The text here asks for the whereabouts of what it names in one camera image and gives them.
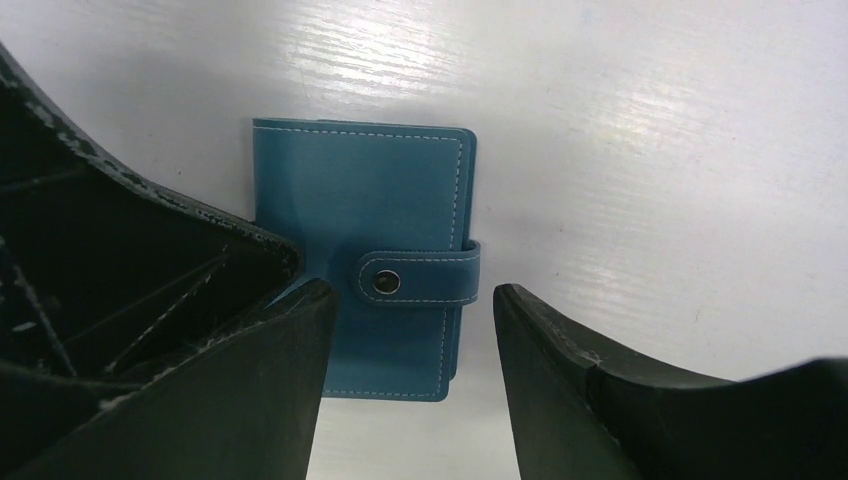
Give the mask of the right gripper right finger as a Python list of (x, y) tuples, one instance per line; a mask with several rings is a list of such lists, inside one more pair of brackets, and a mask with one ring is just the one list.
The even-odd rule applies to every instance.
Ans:
[(843, 479), (847, 362), (734, 382), (654, 359), (517, 284), (493, 312), (524, 479)]

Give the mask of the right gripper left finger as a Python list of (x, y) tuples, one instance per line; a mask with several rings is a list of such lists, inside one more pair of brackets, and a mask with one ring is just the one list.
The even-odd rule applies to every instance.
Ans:
[(151, 182), (1, 54), (1, 475), (303, 479), (338, 293)]

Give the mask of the blue leather card holder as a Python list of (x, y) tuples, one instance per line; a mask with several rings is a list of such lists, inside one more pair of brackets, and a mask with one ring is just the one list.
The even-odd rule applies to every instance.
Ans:
[(340, 296), (323, 393), (438, 402), (479, 293), (465, 128), (257, 118), (255, 220)]

